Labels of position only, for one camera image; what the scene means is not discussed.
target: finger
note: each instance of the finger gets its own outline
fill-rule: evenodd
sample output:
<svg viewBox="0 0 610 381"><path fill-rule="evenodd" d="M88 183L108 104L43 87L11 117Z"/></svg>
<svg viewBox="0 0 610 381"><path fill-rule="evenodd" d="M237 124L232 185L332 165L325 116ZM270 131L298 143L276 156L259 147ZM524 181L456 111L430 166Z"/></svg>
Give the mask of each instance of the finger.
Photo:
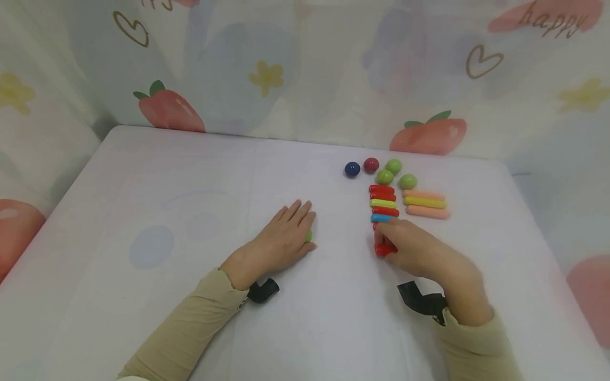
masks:
<svg viewBox="0 0 610 381"><path fill-rule="evenodd" d="M297 259L303 258L305 255L307 255L310 251L314 250L316 247L318 247L318 245L316 245L315 243L307 242L306 244L301 246L299 251L296 252Z"/></svg>
<svg viewBox="0 0 610 381"><path fill-rule="evenodd" d="M282 221L284 223L287 223L288 221L290 221L290 219L292 218L292 216L295 215L296 211L299 209L300 206L301 206L301 200L296 200L290 206L290 208L288 208L288 210L286 210L286 212L284 212L284 215L282 216L280 221Z"/></svg>
<svg viewBox="0 0 610 381"><path fill-rule="evenodd" d="M309 209L311 209L311 201L307 201L305 204L303 204L303 206L296 211L290 222L295 223L296 225L300 224L307 213L309 213Z"/></svg>
<svg viewBox="0 0 610 381"><path fill-rule="evenodd" d="M396 223L379 223L377 229L375 229L375 244L383 244L388 241L393 243L392 237L396 237Z"/></svg>
<svg viewBox="0 0 610 381"><path fill-rule="evenodd" d="M288 208L286 206L283 206L282 209L280 209L271 219L271 222L275 222L275 221L279 221L282 216L284 215L284 213L286 212Z"/></svg>
<svg viewBox="0 0 610 381"><path fill-rule="evenodd" d="M396 266L398 268L400 268L400 266L398 265L399 259L400 259L400 256L395 252L386 255L386 262L391 264L392 266Z"/></svg>
<svg viewBox="0 0 610 381"><path fill-rule="evenodd" d="M311 230L311 226L314 224L315 217L315 212L307 213L307 215L301 220L299 229L302 229L305 231L305 234L307 234L307 232Z"/></svg>

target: wrist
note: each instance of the wrist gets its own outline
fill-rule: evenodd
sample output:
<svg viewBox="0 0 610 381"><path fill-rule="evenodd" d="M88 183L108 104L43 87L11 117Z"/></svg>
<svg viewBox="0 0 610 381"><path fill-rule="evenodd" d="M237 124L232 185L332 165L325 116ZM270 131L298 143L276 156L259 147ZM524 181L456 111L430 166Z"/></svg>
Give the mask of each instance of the wrist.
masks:
<svg viewBox="0 0 610 381"><path fill-rule="evenodd" d="M251 256L240 249L231 254L219 269L227 274L233 288L240 291L249 289L265 274L265 271L257 268Z"/></svg>

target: table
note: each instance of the table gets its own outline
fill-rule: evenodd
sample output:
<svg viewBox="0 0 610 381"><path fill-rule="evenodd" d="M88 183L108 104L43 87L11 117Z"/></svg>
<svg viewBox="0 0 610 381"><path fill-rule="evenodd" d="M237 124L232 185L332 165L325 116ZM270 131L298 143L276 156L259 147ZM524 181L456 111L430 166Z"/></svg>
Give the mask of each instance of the table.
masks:
<svg viewBox="0 0 610 381"><path fill-rule="evenodd" d="M526 380L609 379L502 163L122 126L0 288L0 379L112 379L200 277L296 198L318 213L318 249L274 276L268 303L245 305L192 379L447 379L431 320L397 292L412 278L373 254L374 177L343 176L369 156L397 157L419 189L446 194L451 219L408 218L481 268Z"/></svg>

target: right hand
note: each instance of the right hand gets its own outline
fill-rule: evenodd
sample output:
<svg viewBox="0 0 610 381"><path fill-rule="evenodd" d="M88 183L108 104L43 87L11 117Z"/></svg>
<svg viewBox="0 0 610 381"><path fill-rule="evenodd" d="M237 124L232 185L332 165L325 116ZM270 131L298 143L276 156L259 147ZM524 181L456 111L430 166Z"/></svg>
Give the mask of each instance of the right hand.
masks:
<svg viewBox="0 0 610 381"><path fill-rule="evenodd" d="M480 277L470 259L404 219L393 218L377 225L375 244L381 243L392 243L397 248L386 256L388 263L441 286L457 277Z"/></svg>

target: sleeve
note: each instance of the sleeve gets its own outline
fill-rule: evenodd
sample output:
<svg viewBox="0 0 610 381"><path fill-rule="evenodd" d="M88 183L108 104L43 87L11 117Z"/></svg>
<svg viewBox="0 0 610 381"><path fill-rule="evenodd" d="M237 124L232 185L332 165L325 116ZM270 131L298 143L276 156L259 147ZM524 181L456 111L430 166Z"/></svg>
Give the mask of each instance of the sleeve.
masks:
<svg viewBox="0 0 610 381"><path fill-rule="evenodd" d="M206 275L146 339L119 373L147 381L186 381L210 340L241 308L248 291L219 269Z"/></svg>
<svg viewBox="0 0 610 381"><path fill-rule="evenodd" d="M446 326L435 324L451 381L522 381L498 316L481 327L461 326L443 310Z"/></svg>

